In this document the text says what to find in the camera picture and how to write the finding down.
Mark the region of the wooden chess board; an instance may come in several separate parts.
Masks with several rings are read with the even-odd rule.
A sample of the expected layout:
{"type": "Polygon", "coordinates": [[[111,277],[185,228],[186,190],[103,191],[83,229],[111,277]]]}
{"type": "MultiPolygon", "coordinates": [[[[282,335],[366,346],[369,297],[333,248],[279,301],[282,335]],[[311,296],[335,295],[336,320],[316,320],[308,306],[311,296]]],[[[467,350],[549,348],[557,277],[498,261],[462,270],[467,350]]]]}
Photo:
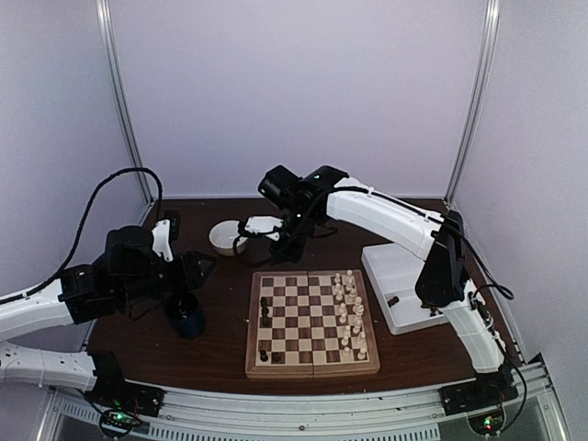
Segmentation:
{"type": "Polygon", "coordinates": [[[360,296],[366,309],[368,359],[338,363],[334,317],[334,275],[346,270],[256,272],[252,277],[245,375],[249,379],[342,378],[376,374],[380,370],[379,350],[371,319],[366,285],[358,276],[360,296]],[[268,298],[272,324],[261,326],[260,299],[268,298]],[[265,349],[268,360],[260,360],[265,349]],[[273,353],[282,362],[273,364],[273,353]]]}

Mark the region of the white plastic compartment tray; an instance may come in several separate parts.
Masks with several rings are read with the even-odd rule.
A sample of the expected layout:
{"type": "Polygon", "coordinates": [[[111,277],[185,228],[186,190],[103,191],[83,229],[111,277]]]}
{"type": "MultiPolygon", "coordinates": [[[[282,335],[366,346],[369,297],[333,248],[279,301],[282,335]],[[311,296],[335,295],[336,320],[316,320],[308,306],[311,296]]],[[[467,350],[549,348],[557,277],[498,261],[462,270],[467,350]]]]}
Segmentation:
{"type": "Polygon", "coordinates": [[[443,314],[431,317],[414,291],[423,261],[396,243],[386,243],[365,247],[361,262],[392,335],[447,323],[443,314]],[[400,301],[390,307],[388,301],[393,297],[400,301]]]}

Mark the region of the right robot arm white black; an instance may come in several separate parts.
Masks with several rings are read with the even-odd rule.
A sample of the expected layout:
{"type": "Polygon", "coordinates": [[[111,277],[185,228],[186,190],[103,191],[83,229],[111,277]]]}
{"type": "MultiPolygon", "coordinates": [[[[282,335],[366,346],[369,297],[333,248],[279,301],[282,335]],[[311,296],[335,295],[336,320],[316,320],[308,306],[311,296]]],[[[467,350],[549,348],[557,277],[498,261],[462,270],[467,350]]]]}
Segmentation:
{"type": "Polygon", "coordinates": [[[374,291],[412,293],[446,317],[476,373],[471,398],[487,406],[513,385],[513,363],[481,288],[465,267],[468,242],[457,212],[421,209],[330,165],[305,177],[278,165],[266,173],[258,190],[282,215],[252,217],[243,229],[272,240],[272,262],[299,262],[315,228],[330,220],[376,234],[386,242],[362,251],[374,291]]]}

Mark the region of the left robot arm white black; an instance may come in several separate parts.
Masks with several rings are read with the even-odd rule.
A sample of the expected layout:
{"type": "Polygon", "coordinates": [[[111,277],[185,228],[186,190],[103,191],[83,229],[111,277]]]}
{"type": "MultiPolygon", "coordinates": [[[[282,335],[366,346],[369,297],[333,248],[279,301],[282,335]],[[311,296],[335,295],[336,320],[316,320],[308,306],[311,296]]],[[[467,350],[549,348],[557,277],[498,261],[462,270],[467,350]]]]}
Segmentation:
{"type": "Polygon", "coordinates": [[[174,254],[170,223],[152,230],[126,226],[107,234],[105,251],[90,265],[1,299],[1,380],[97,392],[113,408],[132,398],[117,359],[105,352],[65,353],[13,344],[24,334],[128,313],[146,300],[161,301],[201,288],[214,257],[174,254]]]}

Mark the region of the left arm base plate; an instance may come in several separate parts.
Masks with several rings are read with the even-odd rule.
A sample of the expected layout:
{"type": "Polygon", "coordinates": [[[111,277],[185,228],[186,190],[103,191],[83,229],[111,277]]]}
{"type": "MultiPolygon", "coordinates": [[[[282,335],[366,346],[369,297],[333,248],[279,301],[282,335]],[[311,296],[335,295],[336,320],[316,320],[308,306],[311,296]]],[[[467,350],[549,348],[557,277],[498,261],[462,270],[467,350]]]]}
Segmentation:
{"type": "Polygon", "coordinates": [[[160,388],[108,379],[99,379],[93,389],[84,392],[94,404],[150,417],[159,415],[164,395],[160,388]]]}

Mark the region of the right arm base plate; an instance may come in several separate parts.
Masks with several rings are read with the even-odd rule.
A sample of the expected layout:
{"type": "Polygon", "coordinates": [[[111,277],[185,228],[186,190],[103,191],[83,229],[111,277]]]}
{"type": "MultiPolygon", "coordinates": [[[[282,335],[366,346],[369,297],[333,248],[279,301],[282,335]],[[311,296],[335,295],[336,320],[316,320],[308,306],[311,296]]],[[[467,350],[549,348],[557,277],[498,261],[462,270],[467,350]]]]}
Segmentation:
{"type": "Polygon", "coordinates": [[[479,380],[442,387],[439,394],[447,416],[498,406],[519,396],[515,386],[499,386],[479,380]]]}

